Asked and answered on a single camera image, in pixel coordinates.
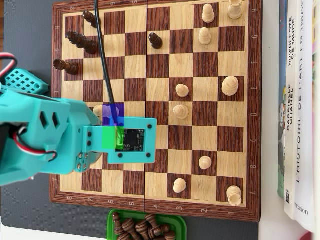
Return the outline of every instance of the white pawn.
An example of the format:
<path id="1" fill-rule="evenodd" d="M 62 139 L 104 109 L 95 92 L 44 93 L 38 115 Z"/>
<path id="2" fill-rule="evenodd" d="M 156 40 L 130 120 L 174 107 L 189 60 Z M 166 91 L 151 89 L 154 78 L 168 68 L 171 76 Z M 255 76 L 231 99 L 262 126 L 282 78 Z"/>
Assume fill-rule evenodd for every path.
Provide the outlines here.
<path id="1" fill-rule="evenodd" d="M 199 42 L 202 45 L 208 45 L 211 42 L 211 34 L 210 34 L 208 28 L 203 27 L 203 28 L 200 29 Z"/>
<path id="2" fill-rule="evenodd" d="M 214 9 L 211 4 L 205 4 L 202 10 L 202 20 L 209 24 L 215 19 Z"/>
<path id="3" fill-rule="evenodd" d="M 242 15 L 242 0 L 229 0 L 228 16 L 231 19 L 238 19 Z"/>

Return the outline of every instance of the dark square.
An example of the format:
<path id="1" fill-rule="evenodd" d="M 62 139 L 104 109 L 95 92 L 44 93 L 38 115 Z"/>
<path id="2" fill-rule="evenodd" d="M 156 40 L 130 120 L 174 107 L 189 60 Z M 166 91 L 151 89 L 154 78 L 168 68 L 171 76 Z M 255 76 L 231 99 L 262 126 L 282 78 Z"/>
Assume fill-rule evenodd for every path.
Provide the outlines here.
<path id="1" fill-rule="evenodd" d="M 108 153 L 103 153 L 103 162 L 102 162 L 102 169 L 103 170 L 116 170 L 116 171 L 123 171 L 124 165 L 123 164 L 109 164 L 108 163 Z"/>
<path id="2" fill-rule="evenodd" d="M 185 97 L 180 97 L 176 92 L 178 84 L 186 85 L 189 89 L 189 94 Z M 169 79 L 169 101 L 170 102 L 192 102 L 193 101 L 193 78 L 192 77 L 171 77 Z"/>
<path id="3" fill-rule="evenodd" d="M 201 169 L 199 160 L 203 156 L 208 156 L 212 160 L 212 165 L 208 169 Z M 217 152 L 192 150 L 192 175 L 217 176 Z"/>
<path id="4" fill-rule="evenodd" d="M 216 177 L 216 201 L 217 202 L 226 202 L 229 200 L 227 198 L 227 190 L 231 186 L 237 186 L 241 189 L 243 194 L 243 179 L 239 177 L 227 177 L 227 176 L 217 176 Z"/>
<path id="5" fill-rule="evenodd" d="M 104 35 L 125 33 L 125 11 L 106 12 L 104 14 Z"/>
<path id="6" fill-rule="evenodd" d="M 170 7 L 148 8 L 147 28 L 148 32 L 170 30 Z"/>
<path id="7" fill-rule="evenodd" d="M 123 193 L 131 195 L 145 195 L 145 172 L 124 171 L 123 172 Z"/>
<path id="8" fill-rule="evenodd" d="M 244 152 L 244 128 L 234 126 L 218 126 L 218 151 Z"/>
<path id="9" fill-rule="evenodd" d="M 108 68 L 109 77 L 113 79 L 125 79 L 125 57 L 107 57 L 106 67 Z"/>
<path id="10" fill-rule="evenodd" d="M 194 52 L 194 30 L 171 30 L 170 53 L 192 54 Z"/>
<path id="11" fill-rule="evenodd" d="M 236 76 L 239 82 L 238 91 L 233 96 L 227 96 L 222 92 L 222 83 L 226 76 L 218 77 L 218 101 L 219 102 L 243 102 L 245 100 L 245 78 L 243 76 Z"/>
<path id="12" fill-rule="evenodd" d="M 146 77 L 147 78 L 168 78 L 169 77 L 169 54 L 157 54 L 146 56 Z"/>
<path id="13" fill-rule="evenodd" d="M 219 27 L 219 52 L 245 50 L 245 26 Z"/>
<path id="14" fill-rule="evenodd" d="M 168 173 L 168 150 L 156 149 L 155 150 L 155 163 L 145 164 L 144 171 L 147 173 Z"/>
<path id="15" fill-rule="evenodd" d="M 88 80 L 83 81 L 83 101 L 95 103 L 104 101 L 104 81 Z"/>
<path id="16" fill-rule="evenodd" d="M 218 53 L 197 52 L 193 54 L 194 77 L 218 77 Z"/>
<path id="17" fill-rule="evenodd" d="M 204 9 L 204 4 L 196 4 L 194 5 L 194 28 L 217 28 L 219 27 L 219 3 L 210 3 L 213 12 L 214 12 L 214 20 L 210 23 L 206 23 L 202 20 L 202 11 Z"/>
<path id="18" fill-rule="evenodd" d="M 192 106 L 192 125 L 211 126 L 218 125 L 218 102 L 194 101 Z"/>
<path id="19" fill-rule="evenodd" d="M 174 184 L 177 179 L 183 179 L 186 182 L 186 188 L 180 193 L 174 191 Z M 168 198 L 191 199 L 191 175 L 168 173 Z"/>
<path id="20" fill-rule="evenodd" d="M 147 54 L 147 32 L 133 32 L 125 34 L 125 55 Z"/>
<path id="21" fill-rule="evenodd" d="M 83 59 L 70 59 L 65 60 L 66 63 L 76 63 L 78 65 L 78 72 L 76 75 L 71 75 L 64 71 L 65 81 L 83 81 L 84 80 L 84 60 Z"/>
<path id="22" fill-rule="evenodd" d="M 84 34 L 84 18 L 82 17 L 82 15 L 67 16 L 65 18 L 65 38 L 67 37 L 68 32 L 77 32 L 79 34 Z"/>
<path id="23" fill-rule="evenodd" d="M 124 101 L 145 102 L 147 80 L 145 78 L 132 78 L 124 80 Z"/>
<path id="24" fill-rule="evenodd" d="M 168 149 L 192 150 L 192 126 L 169 125 Z"/>
<path id="25" fill-rule="evenodd" d="M 102 169 L 89 169 L 82 174 L 82 191 L 102 192 Z"/>
<path id="26" fill-rule="evenodd" d="M 157 119 L 158 125 L 169 124 L 169 102 L 147 101 L 145 103 L 145 117 Z"/>

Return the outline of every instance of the green tray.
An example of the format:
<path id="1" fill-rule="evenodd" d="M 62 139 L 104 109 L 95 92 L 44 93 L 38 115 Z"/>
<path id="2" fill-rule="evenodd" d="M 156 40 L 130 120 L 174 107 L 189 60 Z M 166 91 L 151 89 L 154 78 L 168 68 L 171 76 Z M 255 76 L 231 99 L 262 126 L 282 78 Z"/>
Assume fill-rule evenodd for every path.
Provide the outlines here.
<path id="1" fill-rule="evenodd" d="M 119 213 L 121 221 L 123 219 L 133 219 L 135 223 L 140 220 L 145 219 L 147 213 L 140 211 L 128 211 L 128 210 L 116 210 L 113 209 L 109 212 L 107 224 L 106 224 L 106 239 L 107 240 L 117 240 L 117 235 L 114 232 L 115 223 L 113 221 L 112 215 L 114 212 Z M 187 240 L 187 225 L 185 220 L 180 216 L 173 215 L 161 215 L 156 214 L 156 222 L 158 224 L 169 224 L 171 231 L 175 231 L 176 240 Z"/>

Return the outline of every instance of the gray mat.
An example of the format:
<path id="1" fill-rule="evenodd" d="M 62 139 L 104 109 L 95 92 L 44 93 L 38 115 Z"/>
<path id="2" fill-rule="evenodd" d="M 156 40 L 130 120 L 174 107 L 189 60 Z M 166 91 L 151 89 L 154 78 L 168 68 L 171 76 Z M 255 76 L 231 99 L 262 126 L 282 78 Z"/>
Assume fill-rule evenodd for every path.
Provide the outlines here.
<path id="1" fill-rule="evenodd" d="M 53 0 L 4 2 L 4 50 L 18 67 L 51 82 Z M 4 186 L 1 220 L 7 227 L 106 238 L 110 209 L 49 201 L 49 175 Z M 189 240 L 256 240 L 258 223 L 184 217 Z"/>

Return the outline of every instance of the chessboard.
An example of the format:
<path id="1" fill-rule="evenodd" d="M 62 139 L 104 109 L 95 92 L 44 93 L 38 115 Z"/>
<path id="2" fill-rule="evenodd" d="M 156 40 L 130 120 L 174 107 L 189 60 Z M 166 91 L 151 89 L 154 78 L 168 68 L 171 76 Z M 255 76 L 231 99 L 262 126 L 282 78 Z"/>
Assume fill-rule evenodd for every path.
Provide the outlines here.
<path id="1" fill-rule="evenodd" d="M 202 19 L 210 4 L 214 20 Z M 82 14 L 94 14 L 93 1 L 53 5 L 52 63 L 78 64 L 78 73 L 52 67 L 51 95 L 108 104 L 99 52 L 88 54 L 67 39 L 78 32 L 98 41 L 97 29 Z M 54 203 L 128 209 L 257 222 L 261 213 L 262 0 L 242 1 L 242 15 L 228 16 L 228 0 L 100 0 L 99 15 L 115 101 L 125 116 L 157 119 L 152 164 L 108 164 L 108 155 L 85 173 L 50 175 Z M 211 42 L 199 42 L 201 28 Z M 149 34 L 162 40 L 155 49 Z M 236 77 L 227 96 L 222 84 Z M 186 97 L 176 86 L 187 86 Z M 184 105 L 179 119 L 173 108 Z M 211 165 L 202 169 L 199 159 Z M 174 191 L 177 179 L 185 181 Z M 229 203 L 227 190 L 240 189 L 241 203 Z"/>

